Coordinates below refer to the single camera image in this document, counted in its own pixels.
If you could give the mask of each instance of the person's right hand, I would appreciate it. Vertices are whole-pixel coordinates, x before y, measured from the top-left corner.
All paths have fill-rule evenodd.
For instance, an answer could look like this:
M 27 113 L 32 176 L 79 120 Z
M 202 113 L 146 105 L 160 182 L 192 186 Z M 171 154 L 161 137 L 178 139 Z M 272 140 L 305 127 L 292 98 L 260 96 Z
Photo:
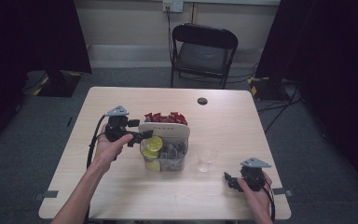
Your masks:
M 264 177 L 266 178 L 266 184 L 264 188 L 269 192 L 269 186 L 272 184 L 272 180 L 269 176 L 264 173 Z M 273 223 L 269 216 L 269 196 L 264 190 L 252 191 L 248 184 L 242 179 L 237 179 L 241 188 L 243 189 L 243 193 L 245 194 L 246 201 L 248 202 L 251 211 L 255 217 L 255 223 L 257 224 L 269 224 Z

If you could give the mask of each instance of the chair seat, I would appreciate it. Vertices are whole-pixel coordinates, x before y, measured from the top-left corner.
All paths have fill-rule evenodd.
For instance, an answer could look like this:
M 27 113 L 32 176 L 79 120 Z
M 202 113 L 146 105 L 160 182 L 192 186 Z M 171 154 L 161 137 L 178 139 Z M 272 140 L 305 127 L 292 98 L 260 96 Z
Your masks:
M 226 71 L 227 55 L 227 49 L 184 43 L 176 67 L 223 75 Z

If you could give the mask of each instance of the light wood table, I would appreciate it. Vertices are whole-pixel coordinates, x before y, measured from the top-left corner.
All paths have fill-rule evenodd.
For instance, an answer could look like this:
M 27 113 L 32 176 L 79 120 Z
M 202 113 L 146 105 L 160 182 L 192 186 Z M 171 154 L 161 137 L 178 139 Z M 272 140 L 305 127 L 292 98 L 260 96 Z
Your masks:
M 197 100 L 204 97 L 207 105 Z M 89 90 L 48 190 L 39 216 L 54 218 L 86 171 L 89 144 L 100 117 L 123 105 L 129 119 L 152 112 L 179 112 L 190 128 L 185 168 L 180 172 L 145 169 L 139 145 L 124 146 L 103 177 L 90 205 L 90 218 L 130 220 L 252 219 L 243 193 L 229 189 L 224 172 L 241 176 L 240 162 L 256 157 L 272 165 L 263 169 L 272 187 L 282 187 L 255 104 L 248 91 L 94 87 Z M 208 172 L 198 170 L 198 147 L 214 146 L 218 158 Z M 291 211 L 286 196 L 275 195 L 276 218 Z

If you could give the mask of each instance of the person's left hand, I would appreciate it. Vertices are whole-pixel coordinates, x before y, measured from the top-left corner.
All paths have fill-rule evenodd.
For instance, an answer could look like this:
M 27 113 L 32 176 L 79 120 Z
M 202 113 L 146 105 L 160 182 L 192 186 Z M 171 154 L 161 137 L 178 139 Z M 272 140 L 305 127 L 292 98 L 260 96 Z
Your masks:
M 103 172 L 106 173 L 110 169 L 110 163 L 121 153 L 123 145 L 130 142 L 133 138 L 132 134 L 126 134 L 118 139 L 116 142 L 110 142 L 105 132 L 106 124 L 104 124 L 101 134 L 98 137 L 97 150 L 92 163 L 96 163 L 103 168 Z

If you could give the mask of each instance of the lime slice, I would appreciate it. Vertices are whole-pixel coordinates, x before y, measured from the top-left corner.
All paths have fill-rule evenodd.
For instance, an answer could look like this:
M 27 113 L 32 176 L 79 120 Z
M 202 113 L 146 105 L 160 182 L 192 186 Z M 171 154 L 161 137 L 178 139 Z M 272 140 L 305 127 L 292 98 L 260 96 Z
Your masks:
M 146 169 L 149 171 L 159 171 L 161 169 L 158 161 L 146 162 Z
M 159 151 L 162 148 L 162 140 L 158 136 L 152 136 L 147 139 L 146 144 L 150 151 Z
M 158 152 L 157 151 L 150 151 L 146 147 L 146 148 L 142 149 L 142 155 L 144 155 L 147 158 L 156 158 L 158 156 Z

